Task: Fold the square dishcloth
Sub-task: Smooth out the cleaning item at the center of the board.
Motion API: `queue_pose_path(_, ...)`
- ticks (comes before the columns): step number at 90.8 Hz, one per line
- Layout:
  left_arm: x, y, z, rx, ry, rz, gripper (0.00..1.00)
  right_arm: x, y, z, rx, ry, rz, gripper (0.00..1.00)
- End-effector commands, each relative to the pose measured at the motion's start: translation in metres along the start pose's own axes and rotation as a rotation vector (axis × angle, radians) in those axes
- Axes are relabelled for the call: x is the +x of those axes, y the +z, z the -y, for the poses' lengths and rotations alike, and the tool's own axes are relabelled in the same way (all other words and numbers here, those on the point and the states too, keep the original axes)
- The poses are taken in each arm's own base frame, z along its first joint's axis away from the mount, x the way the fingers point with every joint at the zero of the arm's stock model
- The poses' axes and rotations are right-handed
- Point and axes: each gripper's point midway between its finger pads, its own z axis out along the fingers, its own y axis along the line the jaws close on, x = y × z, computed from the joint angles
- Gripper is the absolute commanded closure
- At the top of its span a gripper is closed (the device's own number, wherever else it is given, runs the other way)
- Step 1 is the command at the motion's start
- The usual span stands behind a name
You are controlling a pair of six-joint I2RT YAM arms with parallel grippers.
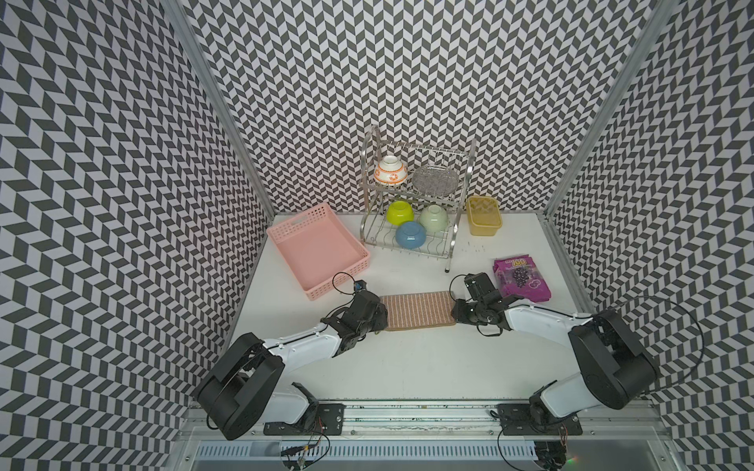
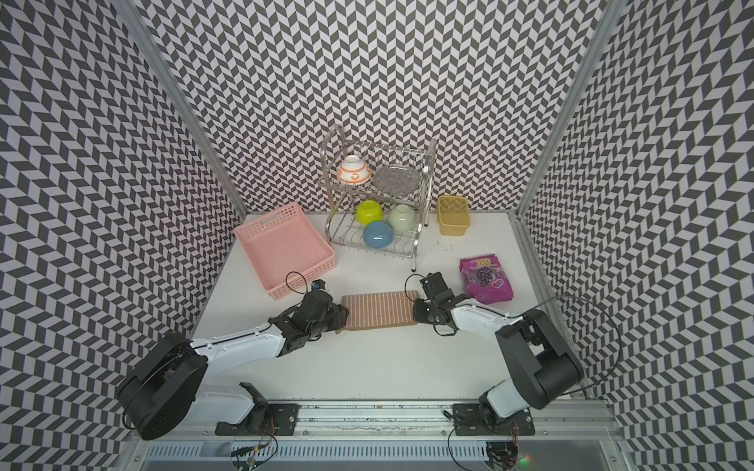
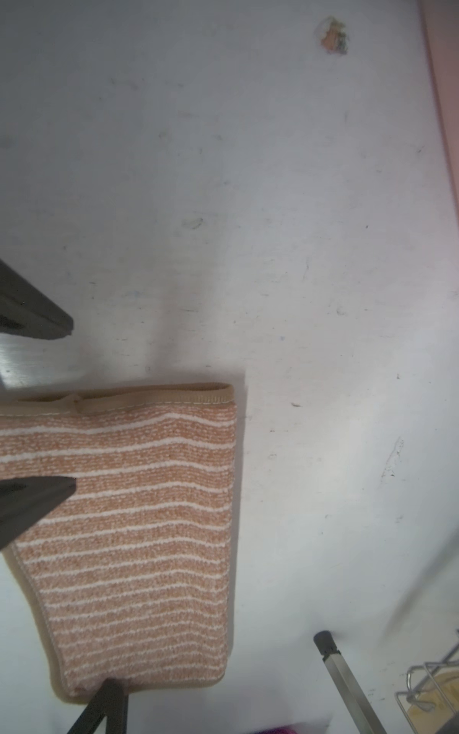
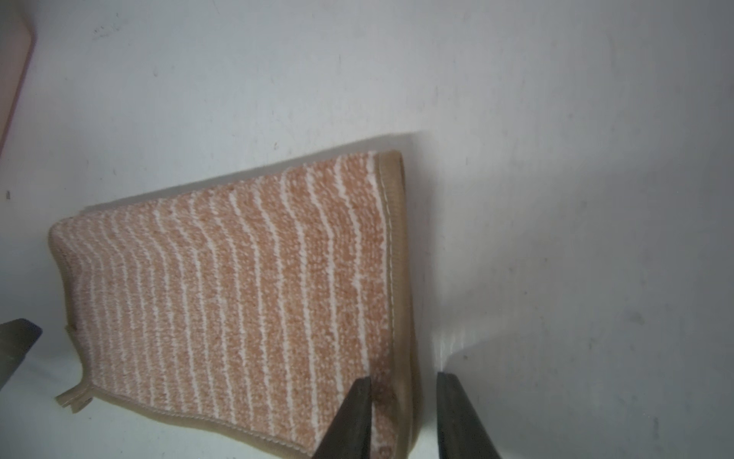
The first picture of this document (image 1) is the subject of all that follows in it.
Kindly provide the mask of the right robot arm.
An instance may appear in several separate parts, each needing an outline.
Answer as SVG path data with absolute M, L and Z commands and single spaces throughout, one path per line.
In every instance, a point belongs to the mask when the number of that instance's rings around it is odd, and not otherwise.
M 617 310 L 586 316 L 565 314 L 522 296 L 504 296 L 485 273 L 461 276 L 470 299 L 457 299 L 452 317 L 496 335 L 527 333 L 570 347 L 579 372 L 544 386 L 529 398 L 529 416 L 537 428 L 555 426 L 582 410 L 604 405 L 624 408 L 660 378 L 658 361 Z

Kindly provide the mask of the striped brown dishcloth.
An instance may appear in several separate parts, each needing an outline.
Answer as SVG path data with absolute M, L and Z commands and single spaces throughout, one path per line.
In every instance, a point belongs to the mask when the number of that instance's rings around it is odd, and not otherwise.
M 455 302 L 447 292 L 393 294 L 384 296 L 387 308 L 387 331 L 408 331 L 457 324 L 452 316 Z

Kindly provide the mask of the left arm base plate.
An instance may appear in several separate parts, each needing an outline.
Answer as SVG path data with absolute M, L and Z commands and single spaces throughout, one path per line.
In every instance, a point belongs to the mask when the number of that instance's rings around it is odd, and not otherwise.
M 265 436 L 341 436 L 345 411 L 345 404 L 321 402 L 304 385 L 294 382 L 273 392 L 260 422 Z

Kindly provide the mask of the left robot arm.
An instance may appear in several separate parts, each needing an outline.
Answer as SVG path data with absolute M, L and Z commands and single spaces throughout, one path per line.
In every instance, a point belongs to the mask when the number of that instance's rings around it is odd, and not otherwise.
M 228 441 L 259 423 L 312 432 L 318 428 L 320 402 L 302 384 L 286 384 L 286 374 L 342 355 L 387 327 L 388 310 L 379 296 L 358 290 L 303 332 L 266 341 L 253 333 L 238 337 L 192 397 Z

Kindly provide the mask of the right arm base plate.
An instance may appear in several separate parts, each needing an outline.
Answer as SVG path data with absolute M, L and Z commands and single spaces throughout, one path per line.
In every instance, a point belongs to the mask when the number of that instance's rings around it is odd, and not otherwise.
M 505 436 L 581 436 L 578 417 L 557 418 L 539 406 L 522 402 L 499 403 L 494 409 Z

